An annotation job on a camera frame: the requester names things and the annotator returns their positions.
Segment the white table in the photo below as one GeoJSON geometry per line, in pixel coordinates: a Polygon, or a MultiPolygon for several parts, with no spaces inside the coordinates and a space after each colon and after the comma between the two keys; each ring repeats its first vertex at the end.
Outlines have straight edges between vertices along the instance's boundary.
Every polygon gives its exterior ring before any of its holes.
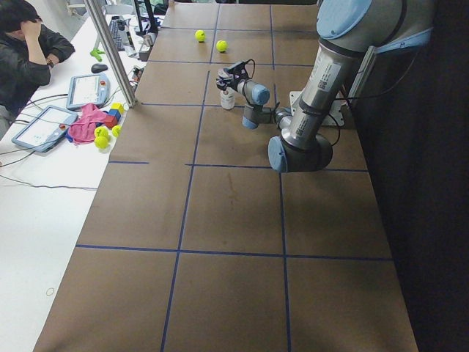
{"type": "MultiPolygon", "coordinates": [[[[89,55],[96,41],[90,19],[72,41],[76,52],[53,68],[48,86],[41,87],[32,100],[68,93],[72,76],[90,74],[97,60],[89,55]]],[[[120,52],[127,72],[145,62],[120,52]]],[[[106,55],[111,94],[118,87],[106,55]]],[[[112,102],[124,103],[122,94],[112,102]]],[[[42,100],[41,107],[64,107],[66,99],[42,100]]],[[[23,112],[37,115],[37,107],[23,112]]],[[[18,119],[30,120],[21,114],[18,119]]],[[[14,124],[0,141],[0,154],[21,149],[11,138],[23,128],[14,124]]],[[[16,164],[0,168],[0,175],[34,185],[97,188],[110,150],[91,144],[74,145],[62,140],[47,153],[35,153],[16,164]]],[[[0,155],[3,165],[26,156],[29,151],[0,155]]],[[[55,293],[64,275],[76,240],[95,196],[93,190],[32,188],[0,177],[0,351],[30,352],[43,328],[55,293]]]]}

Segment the black hair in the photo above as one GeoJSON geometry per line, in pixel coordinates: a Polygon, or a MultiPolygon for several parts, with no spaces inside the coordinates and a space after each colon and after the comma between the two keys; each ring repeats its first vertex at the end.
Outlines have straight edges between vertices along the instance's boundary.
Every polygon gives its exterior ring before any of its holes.
{"type": "Polygon", "coordinates": [[[34,6],[26,0],[0,0],[0,32],[19,31],[25,21],[42,21],[34,6]]]}

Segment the black curtain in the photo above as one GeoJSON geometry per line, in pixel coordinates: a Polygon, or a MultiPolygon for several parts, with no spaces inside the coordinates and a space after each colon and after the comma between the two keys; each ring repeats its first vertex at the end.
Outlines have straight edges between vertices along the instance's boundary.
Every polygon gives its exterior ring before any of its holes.
{"type": "MultiPolygon", "coordinates": [[[[355,122],[420,352],[469,351],[469,4],[440,1],[405,78],[355,122]]],[[[378,60],[382,92],[414,53],[378,60]]]]}

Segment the white cylinder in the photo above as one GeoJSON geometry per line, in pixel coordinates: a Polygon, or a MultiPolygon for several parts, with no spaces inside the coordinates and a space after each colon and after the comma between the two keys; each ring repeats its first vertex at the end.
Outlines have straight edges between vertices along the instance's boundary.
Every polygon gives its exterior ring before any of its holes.
{"type": "Polygon", "coordinates": [[[226,110],[231,110],[235,107],[235,91],[231,88],[226,88],[225,91],[220,91],[221,107],[226,110]]]}

